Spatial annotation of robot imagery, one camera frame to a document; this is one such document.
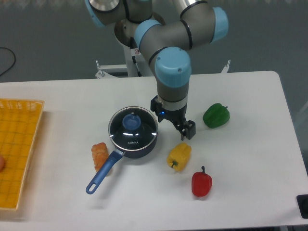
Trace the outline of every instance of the gray floor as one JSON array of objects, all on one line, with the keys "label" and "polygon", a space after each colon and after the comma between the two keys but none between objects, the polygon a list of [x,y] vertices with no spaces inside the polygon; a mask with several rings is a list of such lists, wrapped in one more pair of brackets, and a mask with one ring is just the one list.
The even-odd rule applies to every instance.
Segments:
[{"label": "gray floor", "polygon": [[[179,19],[170,1],[153,2],[166,23]],[[229,59],[229,72],[276,71],[308,169],[308,109],[301,111],[308,101],[308,0],[208,2],[226,11],[230,29],[223,40],[189,51],[193,74],[219,73]],[[0,0],[0,47],[16,55],[0,82],[94,78],[96,59],[124,64],[113,29],[96,28],[83,0]],[[12,61],[0,49],[0,73]]]}]

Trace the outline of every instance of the blue handle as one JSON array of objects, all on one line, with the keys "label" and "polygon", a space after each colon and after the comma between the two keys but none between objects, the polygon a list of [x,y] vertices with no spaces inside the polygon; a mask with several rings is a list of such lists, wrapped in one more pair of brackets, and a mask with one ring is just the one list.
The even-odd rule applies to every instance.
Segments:
[{"label": "blue handle", "polygon": [[96,173],[96,175],[91,180],[90,184],[86,187],[87,194],[93,194],[97,190],[98,186],[100,186],[101,182],[107,176],[107,174],[111,170],[112,166],[116,162],[118,162],[123,157],[123,155],[118,153],[116,150],[114,150],[110,154],[110,156],[108,157],[106,162],[103,164],[101,169]]}]

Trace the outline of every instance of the black object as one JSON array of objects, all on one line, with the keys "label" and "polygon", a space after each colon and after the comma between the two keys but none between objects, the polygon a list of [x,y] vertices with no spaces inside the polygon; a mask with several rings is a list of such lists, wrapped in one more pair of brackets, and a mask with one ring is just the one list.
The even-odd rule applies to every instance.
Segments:
[{"label": "black object", "polygon": [[162,103],[158,101],[157,96],[151,100],[151,111],[155,112],[158,122],[160,123],[163,119],[169,120],[181,133],[181,140],[184,140],[184,137],[190,140],[196,134],[195,122],[187,121],[185,118],[186,106],[177,111],[169,111],[162,107]]},{"label": "black object", "polygon": [[108,131],[112,143],[125,152],[124,156],[140,158],[154,148],[158,124],[152,113],[146,109],[126,107],[111,118]]},{"label": "black object", "polygon": [[298,195],[296,199],[302,218],[308,219],[308,195]]},{"label": "black object", "polygon": [[15,56],[15,53],[9,49],[9,48],[6,48],[6,47],[0,47],[0,49],[5,49],[5,50],[8,50],[12,53],[13,57],[14,57],[14,61],[13,63],[11,64],[11,66],[9,68],[7,68],[5,71],[3,71],[2,73],[0,73],[0,76],[2,76],[4,73],[6,73],[7,71],[9,71],[14,65],[15,65],[15,62],[16,62],[16,56]]}]

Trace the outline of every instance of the light blue joint cap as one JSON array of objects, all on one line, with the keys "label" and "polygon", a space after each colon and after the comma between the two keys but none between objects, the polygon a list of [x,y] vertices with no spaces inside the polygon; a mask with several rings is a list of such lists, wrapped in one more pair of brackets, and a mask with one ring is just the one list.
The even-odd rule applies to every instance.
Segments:
[{"label": "light blue joint cap", "polygon": [[213,8],[215,12],[215,32],[212,42],[225,37],[229,30],[229,21],[226,12],[220,7]]},{"label": "light blue joint cap", "polygon": [[89,3],[89,0],[85,0],[85,4],[87,6],[87,9],[91,15],[91,18],[94,22],[94,24],[97,26],[97,27],[104,27],[105,25],[103,23],[101,23],[101,21],[96,17],[95,13],[93,12],[93,9],[92,7],[90,6],[90,3]]},{"label": "light blue joint cap", "polygon": [[179,88],[189,82],[192,74],[189,54],[178,48],[163,49],[155,62],[156,77],[170,88]]},{"label": "light blue joint cap", "polygon": [[149,19],[149,20],[145,20],[144,22],[140,23],[140,25],[137,27],[135,31],[134,39],[136,41],[136,44],[139,50],[140,50],[140,43],[141,43],[142,37],[148,31],[148,29],[150,29],[154,25],[161,25],[161,24],[156,20]]}]

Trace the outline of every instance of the yellow basket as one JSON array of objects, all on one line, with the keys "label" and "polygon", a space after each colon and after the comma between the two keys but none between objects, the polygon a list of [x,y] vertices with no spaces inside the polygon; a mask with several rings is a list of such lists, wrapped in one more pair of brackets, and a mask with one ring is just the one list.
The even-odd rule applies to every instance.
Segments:
[{"label": "yellow basket", "polygon": [[0,209],[16,210],[44,101],[0,99]]}]

